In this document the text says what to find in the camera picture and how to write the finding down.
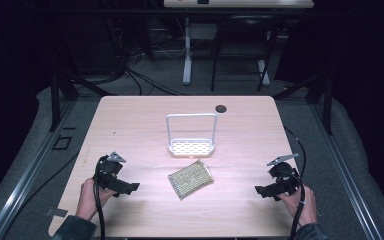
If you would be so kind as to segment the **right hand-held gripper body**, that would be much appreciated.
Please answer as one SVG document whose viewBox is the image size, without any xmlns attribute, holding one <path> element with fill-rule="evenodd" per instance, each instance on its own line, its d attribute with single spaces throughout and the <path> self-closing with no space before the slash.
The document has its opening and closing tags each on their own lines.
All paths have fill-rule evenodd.
<svg viewBox="0 0 384 240">
<path fill-rule="evenodd" d="M 293 194 L 297 191 L 300 184 L 299 173 L 287 163 L 287 160 L 298 156 L 298 153 L 279 156 L 268 163 L 268 166 L 271 166 L 268 173 L 275 179 L 275 182 L 261 188 L 261 196 L 263 198 L 273 197 L 276 201 L 279 201 L 280 194 Z"/>
</svg>

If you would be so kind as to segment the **white sponge holder rack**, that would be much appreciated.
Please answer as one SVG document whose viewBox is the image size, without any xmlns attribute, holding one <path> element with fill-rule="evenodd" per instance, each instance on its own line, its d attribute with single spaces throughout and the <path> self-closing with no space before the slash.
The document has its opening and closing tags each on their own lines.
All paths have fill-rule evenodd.
<svg viewBox="0 0 384 240">
<path fill-rule="evenodd" d="M 215 149 L 215 113 L 168 114 L 168 150 L 174 157 L 209 157 Z"/>
</svg>

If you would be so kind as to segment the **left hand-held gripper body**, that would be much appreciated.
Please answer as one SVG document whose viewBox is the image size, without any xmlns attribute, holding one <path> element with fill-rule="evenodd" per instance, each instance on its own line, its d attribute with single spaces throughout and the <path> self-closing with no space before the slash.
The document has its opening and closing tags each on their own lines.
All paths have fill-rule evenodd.
<svg viewBox="0 0 384 240">
<path fill-rule="evenodd" d="M 110 155 L 102 156 L 95 167 L 93 180 L 99 187 L 115 191 L 116 195 L 132 192 L 132 185 L 117 178 L 117 174 L 122 169 L 124 159 L 115 151 Z"/>
</svg>

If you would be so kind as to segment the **yellow-green scrub sponge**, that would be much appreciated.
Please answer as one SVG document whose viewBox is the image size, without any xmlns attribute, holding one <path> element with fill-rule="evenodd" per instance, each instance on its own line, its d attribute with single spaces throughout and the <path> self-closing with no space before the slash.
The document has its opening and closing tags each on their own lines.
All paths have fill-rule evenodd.
<svg viewBox="0 0 384 240">
<path fill-rule="evenodd" d="M 180 200 L 214 182 L 208 167 L 200 160 L 169 174 L 168 180 Z"/>
</svg>

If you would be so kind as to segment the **white-legged desk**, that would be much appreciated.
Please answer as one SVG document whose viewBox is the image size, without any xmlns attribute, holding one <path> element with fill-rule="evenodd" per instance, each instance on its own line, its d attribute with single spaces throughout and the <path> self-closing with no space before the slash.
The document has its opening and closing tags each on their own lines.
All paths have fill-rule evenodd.
<svg viewBox="0 0 384 240">
<path fill-rule="evenodd" d="M 218 25 L 212 49 L 212 84 L 220 74 L 249 74 L 248 70 L 217 69 L 223 60 L 255 60 L 259 85 L 264 84 L 276 38 L 285 25 L 279 15 L 283 10 L 306 10 L 314 7 L 313 0 L 164 0 L 169 8 L 192 10 L 232 10 Z"/>
</svg>

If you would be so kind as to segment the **grey tape strip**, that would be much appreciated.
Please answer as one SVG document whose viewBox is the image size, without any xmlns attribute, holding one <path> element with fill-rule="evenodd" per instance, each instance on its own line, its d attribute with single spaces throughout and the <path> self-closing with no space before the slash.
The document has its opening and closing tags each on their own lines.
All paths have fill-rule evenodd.
<svg viewBox="0 0 384 240">
<path fill-rule="evenodd" d="M 67 215 L 68 211 L 59 209 L 59 208 L 49 208 L 46 212 L 45 215 L 49 217 L 62 217 L 64 218 Z"/>
</svg>

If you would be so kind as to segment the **person's right hand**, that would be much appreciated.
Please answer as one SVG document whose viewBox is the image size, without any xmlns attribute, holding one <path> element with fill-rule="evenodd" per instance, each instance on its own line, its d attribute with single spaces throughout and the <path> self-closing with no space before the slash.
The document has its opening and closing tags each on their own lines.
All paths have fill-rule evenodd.
<svg viewBox="0 0 384 240">
<path fill-rule="evenodd" d="M 301 188 L 298 188 L 294 194 L 282 193 L 279 195 L 279 198 L 292 217 L 296 215 L 298 207 L 302 207 L 298 225 L 303 227 L 317 222 L 317 206 L 315 194 L 308 186 L 304 186 L 304 199 L 301 199 L 300 192 Z"/>
</svg>

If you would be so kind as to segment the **black chair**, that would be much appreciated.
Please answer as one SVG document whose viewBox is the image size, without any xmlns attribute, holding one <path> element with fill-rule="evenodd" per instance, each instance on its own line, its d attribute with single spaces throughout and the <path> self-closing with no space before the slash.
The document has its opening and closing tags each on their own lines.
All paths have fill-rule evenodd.
<svg viewBox="0 0 384 240">
<path fill-rule="evenodd" d="M 211 90 L 218 75 L 258 75 L 260 91 L 283 26 L 284 20 L 273 15 L 236 15 L 221 22 L 211 50 Z"/>
</svg>

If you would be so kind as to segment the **person's left hand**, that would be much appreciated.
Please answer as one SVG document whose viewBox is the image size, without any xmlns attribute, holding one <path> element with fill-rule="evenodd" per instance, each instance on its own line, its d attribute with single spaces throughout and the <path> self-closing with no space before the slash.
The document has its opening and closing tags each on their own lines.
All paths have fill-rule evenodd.
<svg viewBox="0 0 384 240">
<path fill-rule="evenodd" d="M 92 178 L 86 179 L 85 182 L 81 185 L 79 202 L 75 213 L 77 217 L 87 221 L 91 221 L 97 213 L 94 187 L 95 182 Z M 101 206 L 104 206 L 107 201 L 115 194 L 115 191 L 99 187 L 98 193 Z"/>
</svg>

